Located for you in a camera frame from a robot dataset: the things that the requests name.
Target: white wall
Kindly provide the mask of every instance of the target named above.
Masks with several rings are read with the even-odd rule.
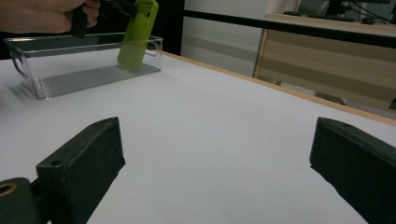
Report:
[[[294,9],[297,0],[186,0],[185,9],[263,20],[266,12]],[[181,55],[252,77],[262,29],[185,18]]]

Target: screw hole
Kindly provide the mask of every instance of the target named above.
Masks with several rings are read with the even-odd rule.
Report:
[[[17,185],[14,183],[0,185],[0,197],[5,196],[10,192],[14,191],[16,187]]]
[[[52,166],[59,166],[62,163],[62,161],[57,160],[57,161],[52,161],[50,165]]]

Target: cable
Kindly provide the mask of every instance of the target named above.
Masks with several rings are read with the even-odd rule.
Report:
[[[357,12],[357,13],[359,13],[359,14],[361,14],[361,15],[364,15],[364,16],[373,17],[373,18],[376,18],[376,19],[379,19],[379,20],[388,21],[388,20],[386,20],[386,19],[384,19],[384,18],[381,18],[381,17],[377,17],[377,16],[374,16],[374,15],[369,15],[369,14],[366,14],[366,13],[359,12],[358,10],[353,9],[352,7],[346,7],[345,10],[346,10],[346,11],[354,11],[354,12]]]
[[[357,6],[357,7],[360,8],[360,9],[363,9],[364,11],[366,11],[366,12],[372,14],[372,15],[364,14],[364,13],[361,13],[361,12],[359,12],[359,11],[357,11],[357,10],[354,10],[354,9],[350,8],[350,10],[352,10],[352,11],[358,12],[358,13],[360,13],[361,15],[364,15],[364,16],[369,16],[369,17],[373,17],[373,16],[374,16],[375,18],[380,19],[380,20],[382,20],[382,21],[390,21],[390,20],[387,20],[387,19],[385,19],[385,18],[383,18],[383,17],[381,17],[381,16],[376,15],[375,13],[373,13],[373,12],[367,10],[366,8],[364,8],[364,7],[362,7],[362,6],[359,6],[356,2],[352,2],[352,4],[355,5],[355,6]]]

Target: wooden edge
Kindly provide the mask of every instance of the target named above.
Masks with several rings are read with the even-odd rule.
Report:
[[[318,20],[314,18],[296,17],[284,14],[267,14],[265,19],[268,21],[285,22],[288,24],[308,25],[312,27],[343,30],[369,35],[388,35],[396,37],[396,27],[385,24],[366,25],[360,22],[344,22],[332,20]]]
[[[282,92],[285,92],[287,94],[290,94],[290,95],[293,95],[293,96],[297,96],[297,97],[300,97],[302,99],[305,99],[305,100],[308,100],[308,101],[311,101],[311,102],[314,102],[314,103],[317,103],[317,104],[320,104],[320,105],[326,105],[328,107],[332,107],[334,109],[341,110],[341,111],[344,111],[344,112],[347,112],[347,113],[350,113],[350,114],[353,114],[353,115],[357,115],[357,116],[360,116],[360,117],[363,117],[363,118],[366,118],[366,119],[371,119],[371,120],[375,120],[375,121],[378,121],[378,122],[381,122],[381,123],[385,123],[385,124],[388,124],[388,125],[396,126],[396,119],[385,118],[385,117],[382,117],[382,116],[379,116],[379,115],[376,115],[376,114],[373,114],[373,113],[370,113],[370,112],[366,112],[366,111],[362,111],[362,110],[359,110],[359,109],[356,109],[356,108],[349,107],[347,105],[339,105],[337,103],[333,103],[333,102],[330,102],[330,101],[327,101],[327,100],[324,100],[324,99],[320,99],[320,98],[315,97],[313,95],[308,95],[308,94],[305,94],[305,93],[302,93],[302,92],[299,92],[299,91],[294,91],[294,90],[291,90],[291,89],[287,89],[287,88],[284,88],[284,87],[281,87],[281,86],[277,86],[276,84],[265,82],[265,81],[262,81],[262,80],[259,80],[259,79],[253,78],[253,77],[247,77],[247,76],[244,76],[244,75],[240,75],[240,74],[237,74],[235,72],[232,72],[232,71],[229,71],[229,70],[226,70],[226,69],[218,68],[216,66],[213,66],[213,65],[210,65],[210,64],[207,64],[207,63],[200,63],[200,62],[197,62],[195,60],[184,58],[184,57],[181,57],[181,56],[178,56],[178,55],[175,55],[175,54],[171,54],[171,53],[168,53],[168,52],[163,52],[163,55],[166,55],[166,56],[181,60],[181,61],[186,62],[186,63],[192,63],[192,64],[195,64],[195,65],[199,65],[199,66],[202,66],[204,68],[208,68],[208,69],[211,69],[211,70],[214,70],[214,71],[218,71],[218,72],[221,72],[221,73],[233,76],[233,77],[238,77],[238,78],[244,79],[246,81],[250,81],[250,82],[253,82],[253,83],[256,83],[256,84],[259,84],[259,85],[262,85],[262,86],[265,86],[265,87],[268,87],[268,88],[271,88],[271,89],[274,89],[274,90],[277,90],[277,91],[282,91]]]
[[[256,67],[254,69],[254,78],[259,78],[260,76],[260,68],[262,67],[262,56],[264,55],[264,49],[267,42],[268,30],[262,30],[262,40],[260,41],[260,51],[259,56],[257,57]]]

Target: hand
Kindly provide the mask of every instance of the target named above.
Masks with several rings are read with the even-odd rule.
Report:
[[[0,31],[63,33],[71,28],[73,9],[83,6],[88,27],[97,23],[100,0],[0,0]]]

